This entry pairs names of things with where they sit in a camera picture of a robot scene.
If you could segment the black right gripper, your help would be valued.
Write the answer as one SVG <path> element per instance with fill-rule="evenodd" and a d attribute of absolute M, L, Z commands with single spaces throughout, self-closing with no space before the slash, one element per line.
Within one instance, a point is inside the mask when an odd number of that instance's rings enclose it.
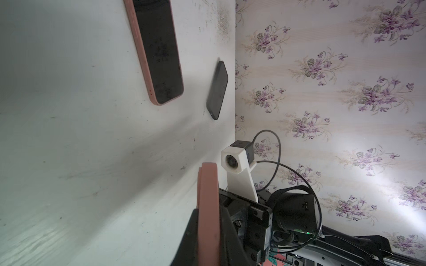
<path fill-rule="evenodd" d="M 219 190 L 220 265 L 263 264 L 270 250 L 271 208 L 223 189 Z M 198 265 L 198 218 L 194 209 L 171 266 Z"/>

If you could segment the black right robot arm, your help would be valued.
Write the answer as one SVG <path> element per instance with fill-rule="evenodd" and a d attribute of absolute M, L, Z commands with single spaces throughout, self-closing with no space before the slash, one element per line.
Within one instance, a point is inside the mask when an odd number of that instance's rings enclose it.
<path fill-rule="evenodd" d="M 306 186 L 265 193 L 254 202 L 222 189 L 197 192 L 175 266 L 420 266 L 394 254 L 387 238 L 352 237 L 318 229 L 312 190 Z"/>

